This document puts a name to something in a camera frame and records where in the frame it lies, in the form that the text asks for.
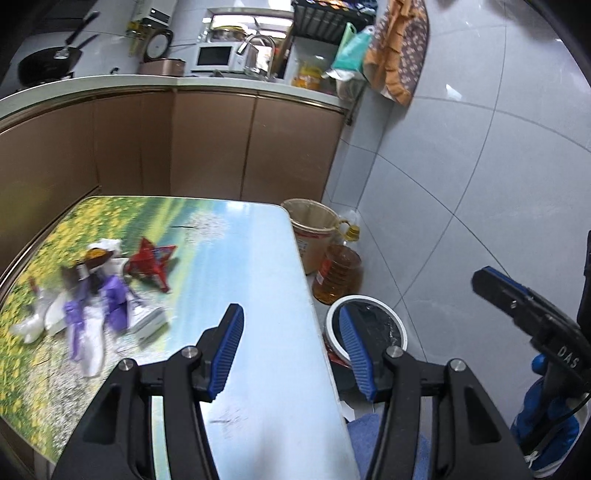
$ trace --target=table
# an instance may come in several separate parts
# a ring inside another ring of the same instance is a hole
[[[29,277],[52,284],[57,266],[80,258],[87,244],[121,238],[123,251],[133,253],[143,235],[178,245],[171,292],[151,290],[168,308],[169,325],[146,345],[121,342],[105,329],[101,375],[84,379],[67,359],[63,333],[31,345],[8,333],[33,299]],[[55,462],[121,358],[140,364],[168,358],[217,325],[231,302],[244,308],[243,337],[226,389],[202,404],[220,478],[357,480],[289,217],[275,205],[176,197],[91,197],[78,204],[41,244],[0,310],[0,414]],[[166,479],[161,402],[152,420],[158,478]]]

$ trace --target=yellow bottle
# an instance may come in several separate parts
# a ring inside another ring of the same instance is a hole
[[[361,257],[357,253],[359,227],[350,225],[343,241],[329,245],[312,284],[314,297],[331,305],[345,295],[356,293],[361,285]]]

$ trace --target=red toy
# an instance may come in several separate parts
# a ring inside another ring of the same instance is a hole
[[[124,272],[129,275],[141,274],[151,277],[166,293],[170,290],[166,283],[166,264],[176,248],[176,245],[157,247],[143,236],[139,243],[139,252],[129,258]]]

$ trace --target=blue fabric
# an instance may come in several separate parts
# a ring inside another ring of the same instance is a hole
[[[381,416],[379,414],[369,413],[347,425],[351,445],[353,445],[355,453],[355,461],[362,479],[367,474],[371,457],[374,454],[380,422]],[[423,435],[419,434],[413,480],[427,480],[429,450],[429,442]]]
[[[548,361],[545,356],[540,354],[534,358],[531,363],[531,369],[543,375],[548,367]],[[540,397],[542,393],[543,379],[536,381],[525,394],[523,409],[517,414],[513,425],[511,426],[511,433],[520,442],[527,434],[529,434],[535,426],[532,421],[538,405],[540,404]],[[555,420],[562,415],[570,412],[570,408],[566,405],[566,398],[557,397],[550,402],[547,410],[547,415],[550,420]],[[531,469],[536,471],[543,467],[560,460],[568,453],[570,446],[577,439],[579,434],[579,422],[575,416],[569,417],[562,423],[561,429],[556,436],[548,444],[543,453],[533,462]]]

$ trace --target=hand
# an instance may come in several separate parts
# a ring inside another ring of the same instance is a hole
[[[543,354],[537,355],[531,363],[531,369],[538,375],[544,375],[547,368],[548,360]],[[513,425],[511,426],[511,433],[517,440],[517,443],[521,443],[521,440],[532,431],[535,427],[535,422],[539,418],[538,408],[540,405],[543,381],[544,379],[540,378],[527,391],[523,402],[523,408],[517,414]],[[548,405],[546,414],[548,419],[555,420],[570,411],[571,408],[567,405],[567,399],[564,397],[556,397]],[[579,422],[575,416],[571,416],[565,420],[561,424],[561,429],[556,433],[544,451],[540,452],[539,457],[532,462],[530,468],[534,472],[547,469],[547,474],[551,474],[554,470],[551,469],[551,467],[554,466],[554,464],[556,464],[556,466],[559,465],[566,457],[570,447],[579,435],[579,430]]]

